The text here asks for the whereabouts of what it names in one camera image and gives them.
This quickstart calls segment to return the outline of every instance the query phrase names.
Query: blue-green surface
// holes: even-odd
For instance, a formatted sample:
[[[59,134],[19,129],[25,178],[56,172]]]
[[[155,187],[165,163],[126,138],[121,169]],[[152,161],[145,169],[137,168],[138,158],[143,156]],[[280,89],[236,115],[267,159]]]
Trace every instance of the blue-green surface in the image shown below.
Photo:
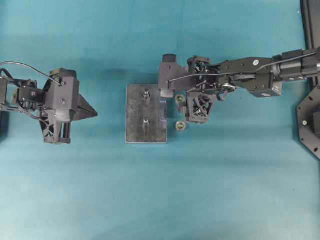
[[[0,142],[1,240],[318,240],[319,164],[299,143],[295,107],[245,90],[208,124],[169,107],[168,144],[125,144],[126,85],[179,64],[271,57],[305,47],[299,0],[1,0],[0,61],[76,70],[99,113],[72,124],[71,145],[44,144],[11,113]],[[8,66],[14,77],[45,79]]]

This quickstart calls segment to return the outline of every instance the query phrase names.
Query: small round object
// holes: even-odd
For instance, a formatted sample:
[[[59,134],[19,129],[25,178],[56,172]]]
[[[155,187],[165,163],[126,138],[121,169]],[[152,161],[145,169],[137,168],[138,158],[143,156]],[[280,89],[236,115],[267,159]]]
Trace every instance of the small round object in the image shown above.
[[[260,62],[259,62],[259,60],[258,60],[258,59],[254,60],[254,61],[253,61],[253,66],[258,66],[258,65],[259,65],[259,63],[260,63]]]
[[[149,125],[149,124],[150,124],[149,118],[144,118],[143,125]]]
[[[146,88],[146,89],[144,90],[142,97],[143,97],[144,99],[148,99],[148,98],[150,97],[149,89]]]
[[[175,124],[175,129],[179,132],[184,131],[187,127],[187,124],[184,121],[177,121]]]
[[[183,103],[185,101],[185,96],[183,94],[178,94],[175,96],[176,104]]]

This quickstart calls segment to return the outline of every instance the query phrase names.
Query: bolt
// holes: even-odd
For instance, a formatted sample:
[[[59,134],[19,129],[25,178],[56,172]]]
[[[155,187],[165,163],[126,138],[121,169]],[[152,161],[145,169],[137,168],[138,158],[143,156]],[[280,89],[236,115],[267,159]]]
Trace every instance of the bolt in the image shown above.
[[[175,124],[175,129],[179,132],[184,131],[187,125],[184,121],[177,121]]]
[[[148,118],[144,118],[143,119],[143,125],[149,125],[150,124],[150,121]]]
[[[148,99],[150,97],[150,92],[147,88],[144,90],[142,97],[144,99]]]
[[[253,61],[253,66],[258,66],[258,65],[259,65],[259,60],[258,59],[254,60]]]

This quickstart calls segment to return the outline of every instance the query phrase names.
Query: mounting plate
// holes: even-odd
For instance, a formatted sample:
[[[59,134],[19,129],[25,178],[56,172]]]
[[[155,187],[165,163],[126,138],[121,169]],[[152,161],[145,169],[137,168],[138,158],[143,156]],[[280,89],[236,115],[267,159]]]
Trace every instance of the mounting plate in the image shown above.
[[[128,84],[126,88],[127,144],[167,142],[167,101],[160,98],[158,84]]]
[[[315,134],[313,114],[320,107],[320,85],[296,108],[300,142],[320,159],[320,138]]]

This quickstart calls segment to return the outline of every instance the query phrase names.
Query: wire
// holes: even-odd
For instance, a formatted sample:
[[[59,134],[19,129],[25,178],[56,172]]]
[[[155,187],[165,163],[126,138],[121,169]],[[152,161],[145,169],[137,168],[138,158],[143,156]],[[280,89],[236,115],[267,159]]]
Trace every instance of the wire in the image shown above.
[[[10,72],[9,72],[7,69],[1,68],[1,69],[0,69],[0,75],[2,75],[2,72],[4,72],[4,74],[5,74],[8,78],[13,79],[12,75],[10,74]]]
[[[21,107],[20,105],[18,106],[18,109],[19,109],[20,112],[26,114],[27,116],[29,116],[29,117],[32,118],[32,119],[35,119],[35,120],[40,120],[40,119],[41,119],[40,117],[31,114],[30,112],[28,112],[27,110],[25,110],[25,109],[24,109],[23,107]]]
[[[277,64],[282,64],[282,63],[287,63],[290,61],[294,61],[294,60],[298,60],[298,59],[302,59],[302,58],[306,58],[306,57],[310,57],[313,55],[316,55],[316,52],[312,52],[312,53],[308,53],[305,55],[301,55],[301,56],[297,56],[297,57],[293,57],[293,58],[289,58],[289,59],[285,59],[285,60],[281,60],[281,61],[275,61],[266,65],[262,65],[261,67],[259,67],[256,71],[247,71],[247,72],[225,72],[225,73],[195,73],[195,74],[190,74],[187,76],[181,76],[181,77],[177,77],[171,80],[168,80],[168,87],[170,86],[170,83],[181,80],[181,79],[186,79],[189,77],[197,77],[197,76],[227,76],[227,75],[236,75],[236,74],[256,74],[257,72],[261,71],[262,69],[272,66],[272,65],[277,65]]]
[[[56,84],[58,84],[60,86],[60,82],[58,82],[57,80],[53,79],[52,77],[50,77],[49,75],[37,70],[36,68],[34,68],[33,66],[21,63],[21,62],[17,62],[17,61],[3,61],[0,62],[0,66],[1,65],[6,65],[6,64],[13,64],[13,65],[19,65],[19,66],[23,66],[29,69],[32,69],[33,71],[37,72],[38,74],[47,77],[48,79],[50,79],[51,81],[55,82]]]

